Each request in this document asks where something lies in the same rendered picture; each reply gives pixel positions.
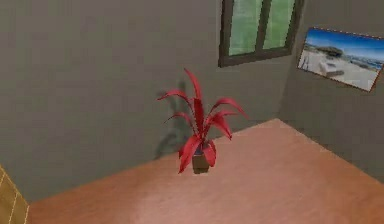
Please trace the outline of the red house plant in pot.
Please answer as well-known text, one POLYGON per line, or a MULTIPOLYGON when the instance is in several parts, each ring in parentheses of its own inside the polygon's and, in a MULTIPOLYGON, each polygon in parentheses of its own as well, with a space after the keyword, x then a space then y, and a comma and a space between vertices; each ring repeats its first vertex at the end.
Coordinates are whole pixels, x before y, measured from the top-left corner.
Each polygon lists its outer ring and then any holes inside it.
POLYGON ((219 98, 211 107, 208 114, 205 114, 199 81, 190 70, 184 69, 184 71, 192 82, 195 96, 188 97, 184 91, 173 89, 165 92, 158 100, 170 96, 177 96, 187 103, 193 117, 190 117, 185 112, 175 112, 169 117, 169 119, 176 117, 184 118, 192 129, 192 135, 178 150, 180 160, 178 173, 183 173, 189 164, 192 164, 196 173, 205 173, 210 167, 214 167, 217 161, 216 145, 212 139, 208 138, 210 129, 212 127, 217 128, 225 137, 231 140, 232 131, 225 117, 240 113, 247 118, 247 114, 243 108, 230 97, 219 98))

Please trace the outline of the framed beach picture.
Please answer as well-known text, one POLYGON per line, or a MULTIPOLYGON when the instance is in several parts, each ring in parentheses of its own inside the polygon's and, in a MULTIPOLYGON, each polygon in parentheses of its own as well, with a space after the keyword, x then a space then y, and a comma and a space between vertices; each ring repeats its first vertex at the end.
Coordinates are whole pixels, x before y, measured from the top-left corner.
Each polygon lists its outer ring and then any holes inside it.
POLYGON ((297 68, 370 92, 384 70, 384 37, 311 27, 297 68))

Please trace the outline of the dark framed window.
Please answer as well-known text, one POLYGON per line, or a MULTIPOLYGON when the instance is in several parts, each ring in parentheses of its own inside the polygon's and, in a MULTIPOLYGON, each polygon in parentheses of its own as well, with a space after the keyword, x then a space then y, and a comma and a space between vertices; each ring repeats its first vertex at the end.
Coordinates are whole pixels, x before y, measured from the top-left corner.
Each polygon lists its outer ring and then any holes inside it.
POLYGON ((306 0, 221 0, 220 68, 292 54, 306 0))

